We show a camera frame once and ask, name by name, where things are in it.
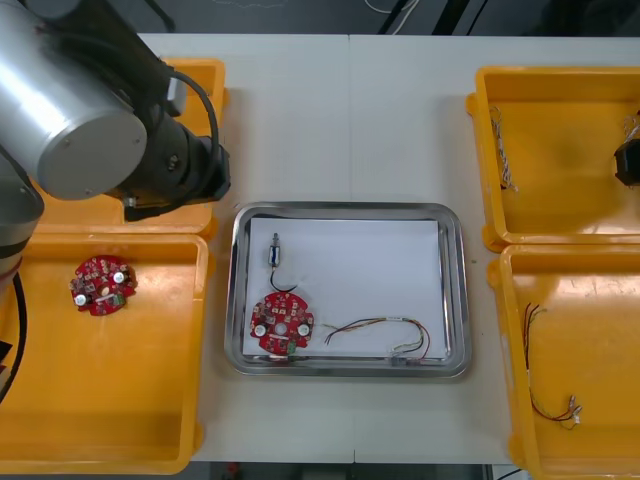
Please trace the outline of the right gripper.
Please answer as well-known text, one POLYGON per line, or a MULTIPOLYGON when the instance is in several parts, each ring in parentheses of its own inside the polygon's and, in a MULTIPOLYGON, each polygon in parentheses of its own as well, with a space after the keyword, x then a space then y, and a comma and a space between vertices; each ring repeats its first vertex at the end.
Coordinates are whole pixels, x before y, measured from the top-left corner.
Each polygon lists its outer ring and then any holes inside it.
POLYGON ((614 153, 615 177, 625 186, 640 185, 640 141, 628 141, 614 153))

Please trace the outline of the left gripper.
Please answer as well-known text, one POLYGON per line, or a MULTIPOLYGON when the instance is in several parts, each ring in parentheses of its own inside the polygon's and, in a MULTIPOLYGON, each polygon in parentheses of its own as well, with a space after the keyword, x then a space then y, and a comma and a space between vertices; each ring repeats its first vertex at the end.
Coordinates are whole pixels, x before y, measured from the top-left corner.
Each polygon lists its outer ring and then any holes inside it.
MULTIPOLYGON (((178 197, 178 206, 220 201, 231 186, 229 154, 210 137, 189 139, 186 191, 178 197)), ((124 206, 126 221, 142 221, 173 210, 170 205, 158 207, 124 206)))

